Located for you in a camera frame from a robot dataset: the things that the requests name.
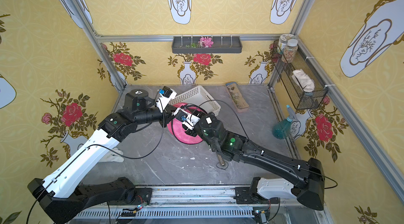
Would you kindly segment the pink mesh laundry bag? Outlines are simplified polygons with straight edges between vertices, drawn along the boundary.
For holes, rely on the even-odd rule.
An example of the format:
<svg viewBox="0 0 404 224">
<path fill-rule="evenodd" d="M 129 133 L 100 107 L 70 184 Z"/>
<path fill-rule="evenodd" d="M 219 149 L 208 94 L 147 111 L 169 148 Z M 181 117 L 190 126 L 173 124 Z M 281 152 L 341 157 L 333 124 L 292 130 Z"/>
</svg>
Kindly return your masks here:
<svg viewBox="0 0 404 224">
<path fill-rule="evenodd" d="M 184 108 L 187 112 L 192 113 L 194 110 L 197 112 L 194 113 L 197 117 L 201 114 L 207 114 L 206 110 L 203 108 L 197 108 L 196 105 L 186 104 L 186 103 L 176 103 L 174 104 L 176 108 Z M 169 132 L 181 143 L 187 145 L 196 145 L 203 141 L 203 139 L 195 134 L 194 131 L 190 131 L 189 128 L 182 124 L 181 121 L 174 118 L 167 124 Z"/>
</svg>

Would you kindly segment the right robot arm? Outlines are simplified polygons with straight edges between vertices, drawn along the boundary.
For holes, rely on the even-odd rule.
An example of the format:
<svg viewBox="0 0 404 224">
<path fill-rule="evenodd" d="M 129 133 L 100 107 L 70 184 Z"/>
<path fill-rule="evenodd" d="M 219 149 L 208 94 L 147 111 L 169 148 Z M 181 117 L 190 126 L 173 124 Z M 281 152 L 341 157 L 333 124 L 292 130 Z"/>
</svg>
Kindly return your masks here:
<svg viewBox="0 0 404 224">
<path fill-rule="evenodd" d="M 228 131 L 213 113 L 200 116 L 177 116 L 186 133 L 200 136 L 204 142 L 226 161 L 257 166 L 293 184 L 291 193 L 297 201 L 313 210 L 324 209 L 325 175 L 322 163 L 293 159 L 266 149 L 247 137 Z"/>
</svg>

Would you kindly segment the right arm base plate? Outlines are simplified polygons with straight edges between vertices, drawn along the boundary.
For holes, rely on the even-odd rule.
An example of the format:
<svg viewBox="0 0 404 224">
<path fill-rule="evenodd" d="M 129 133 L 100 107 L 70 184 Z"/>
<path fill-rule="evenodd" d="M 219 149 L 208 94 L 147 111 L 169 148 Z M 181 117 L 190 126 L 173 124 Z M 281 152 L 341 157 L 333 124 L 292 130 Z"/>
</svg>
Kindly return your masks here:
<svg viewBox="0 0 404 224">
<path fill-rule="evenodd" d="M 249 204 L 249 205 L 257 205 L 257 204 L 278 204 L 280 202 L 279 198 L 270 198 L 266 199 L 258 194 L 256 189 L 251 189 L 249 187 L 236 187 L 235 188 L 235 196 L 237 204 Z"/>
</svg>

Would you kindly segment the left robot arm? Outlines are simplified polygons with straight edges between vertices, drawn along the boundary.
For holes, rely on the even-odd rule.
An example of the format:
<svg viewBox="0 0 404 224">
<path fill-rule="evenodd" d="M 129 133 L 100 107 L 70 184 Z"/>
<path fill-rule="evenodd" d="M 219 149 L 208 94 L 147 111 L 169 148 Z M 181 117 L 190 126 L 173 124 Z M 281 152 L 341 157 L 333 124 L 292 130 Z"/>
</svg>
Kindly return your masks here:
<svg viewBox="0 0 404 224">
<path fill-rule="evenodd" d="M 177 93 L 163 87 L 154 99 L 143 89 L 127 93 L 123 108 L 108 115 L 89 140 L 63 165 L 44 179 L 35 178 L 27 186 L 36 202 L 56 224 L 65 224 L 82 210 L 110 201 L 135 202 L 135 185 L 121 177 L 114 182 L 82 186 L 82 179 L 139 125 L 160 123 L 166 127 L 175 107 L 169 103 Z"/>
</svg>

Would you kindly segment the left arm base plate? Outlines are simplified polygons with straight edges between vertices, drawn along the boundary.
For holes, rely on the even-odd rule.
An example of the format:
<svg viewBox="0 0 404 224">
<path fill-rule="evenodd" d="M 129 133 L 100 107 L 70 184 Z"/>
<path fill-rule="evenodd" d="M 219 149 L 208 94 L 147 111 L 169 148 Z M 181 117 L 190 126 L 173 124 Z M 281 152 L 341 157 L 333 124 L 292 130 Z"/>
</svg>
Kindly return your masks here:
<svg viewBox="0 0 404 224">
<path fill-rule="evenodd" d="M 152 198 L 152 188 L 134 188 L 130 189 L 126 195 L 125 202 L 129 205 L 149 205 Z"/>
</svg>

